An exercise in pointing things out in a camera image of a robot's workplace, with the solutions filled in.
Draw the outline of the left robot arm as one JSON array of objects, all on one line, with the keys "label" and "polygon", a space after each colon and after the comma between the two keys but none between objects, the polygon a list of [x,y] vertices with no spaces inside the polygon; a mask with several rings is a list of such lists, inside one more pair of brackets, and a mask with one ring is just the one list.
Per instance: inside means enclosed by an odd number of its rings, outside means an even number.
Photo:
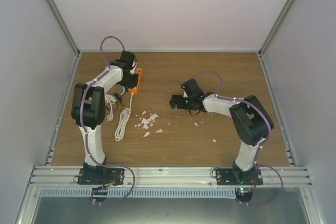
[{"label": "left robot arm", "polygon": [[96,184],[103,184],[108,179],[108,171],[103,168],[106,156],[101,140],[101,125],[106,118],[105,96],[115,85],[120,85],[125,91],[135,89],[140,80],[136,67],[136,56],[124,50],[120,58],[109,62],[98,76],[75,85],[71,117],[79,126],[85,145],[83,166],[91,169],[90,178]]}]

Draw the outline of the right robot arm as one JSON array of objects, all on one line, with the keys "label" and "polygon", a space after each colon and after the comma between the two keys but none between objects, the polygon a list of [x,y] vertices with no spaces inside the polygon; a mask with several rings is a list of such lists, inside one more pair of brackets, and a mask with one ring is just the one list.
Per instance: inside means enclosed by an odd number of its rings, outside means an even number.
[{"label": "right robot arm", "polygon": [[233,162],[233,180],[240,185],[251,179],[256,171],[257,158],[262,146],[269,140],[274,123],[258,98],[229,98],[214,92],[203,92],[195,79],[181,84],[183,95],[174,94],[170,99],[172,109],[187,110],[189,113],[217,113],[232,119],[241,140],[238,156]]}]

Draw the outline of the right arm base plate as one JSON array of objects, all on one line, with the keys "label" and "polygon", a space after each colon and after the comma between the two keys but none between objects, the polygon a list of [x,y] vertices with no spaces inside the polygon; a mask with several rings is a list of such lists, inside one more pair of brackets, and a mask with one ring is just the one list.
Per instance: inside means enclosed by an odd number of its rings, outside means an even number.
[{"label": "right arm base plate", "polygon": [[251,168],[246,172],[233,168],[215,167],[212,169],[211,175],[216,179],[217,185],[222,186],[253,186],[263,185],[261,171]]}]

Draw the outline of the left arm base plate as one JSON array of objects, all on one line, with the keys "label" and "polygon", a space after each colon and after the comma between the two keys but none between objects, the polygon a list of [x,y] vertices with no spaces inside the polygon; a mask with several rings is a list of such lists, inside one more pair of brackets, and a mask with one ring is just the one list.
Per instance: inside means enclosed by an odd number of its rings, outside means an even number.
[{"label": "left arm base plate", "polygon": [[123,168],[105,168],[99,166],[91,169],[84,167],[80,169],[79,174],[73,178],[73,181],[78,185],[122,185],[124,172]]}]

